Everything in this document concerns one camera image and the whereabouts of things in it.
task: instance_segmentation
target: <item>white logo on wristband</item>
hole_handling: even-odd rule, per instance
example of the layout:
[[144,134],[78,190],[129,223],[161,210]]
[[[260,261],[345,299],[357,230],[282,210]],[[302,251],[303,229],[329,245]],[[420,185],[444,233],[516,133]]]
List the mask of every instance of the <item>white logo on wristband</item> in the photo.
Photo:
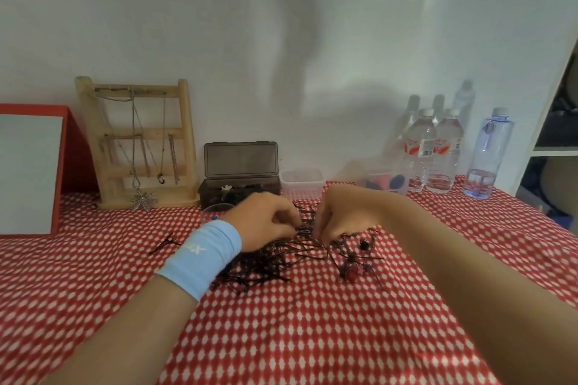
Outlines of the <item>white logo on wristband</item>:
[[190,243],[190,244],[185,244],[184,247],[188,250],[191,250],[193,253],[195,254],[199,254],[201,251],[206,251],[206,248],[201,248],[198,245],[194,244],[194,243]]

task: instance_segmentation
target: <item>box lid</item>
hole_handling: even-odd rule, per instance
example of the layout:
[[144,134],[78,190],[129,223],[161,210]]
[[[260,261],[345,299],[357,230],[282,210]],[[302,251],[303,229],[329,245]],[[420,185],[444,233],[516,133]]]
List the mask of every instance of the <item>box lid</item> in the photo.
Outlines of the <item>box lid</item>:
[[205,144],[205,176],[271,177],[279,172],[276,142]]

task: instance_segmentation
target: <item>wooden jewelry stand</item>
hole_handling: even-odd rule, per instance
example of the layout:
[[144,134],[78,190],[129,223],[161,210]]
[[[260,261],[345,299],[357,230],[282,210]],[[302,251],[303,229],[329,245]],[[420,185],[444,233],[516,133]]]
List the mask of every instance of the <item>wooden jewelry stand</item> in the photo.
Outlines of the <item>wooden jewelry stand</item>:
[[[105,210],[144,208],[148,211],[149,206],[153,208],[182,207],[199,204],[198,182],[194,171],[196,155],[192,133],[191,105],[186,79],[179,79],[176,86],[109,85],[93,84],[88,76],[77,76],[75,84],[101,194],[99,208]],[[132,101],[133,112],[135,110],[134,98],[177,98],[179,100],[181,127],[138,128],[136,132],[134,126],[133,128],[113,128],[107,123],[98,98]],[[147,176],[148,167],[134,165],[134,156],[132,164],[119,165],[113,162],[109,145],[111,138],[117,142],[124,139],[133,142],[140,140],[141,143],[143,140],[166,140],[168,138],[171,143],[175,168],[168,168],[163,175],[174,177],[176,174],[179,184],[177,186],[155,186],[141,189],[137,177]],[[185,165],[176,166],[172,150],[173,139],[183,141]],[[139,187],[125,187],[124,179],[127,177],[133,178],[133,186],[136,178]]]

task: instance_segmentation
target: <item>beige round object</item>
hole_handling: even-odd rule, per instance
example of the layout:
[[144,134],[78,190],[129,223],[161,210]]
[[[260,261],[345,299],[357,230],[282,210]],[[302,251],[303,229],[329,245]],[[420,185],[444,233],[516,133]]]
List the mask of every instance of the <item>beige round object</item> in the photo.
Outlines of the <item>beige round object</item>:
[[572,66],[566,77],[566,89],[570,100],[578,106],[578,57],[572,62]]
[[540,184],[554,206],[574,218],[578,216],[578,157],[550,157]]

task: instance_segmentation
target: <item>shelf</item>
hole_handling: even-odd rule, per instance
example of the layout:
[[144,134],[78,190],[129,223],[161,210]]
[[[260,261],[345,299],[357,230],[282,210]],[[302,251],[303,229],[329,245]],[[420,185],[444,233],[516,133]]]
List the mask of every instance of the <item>shelf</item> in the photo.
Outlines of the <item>shelf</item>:
[[578,146],[537,146],[532,157],[572,157],[578,156]]

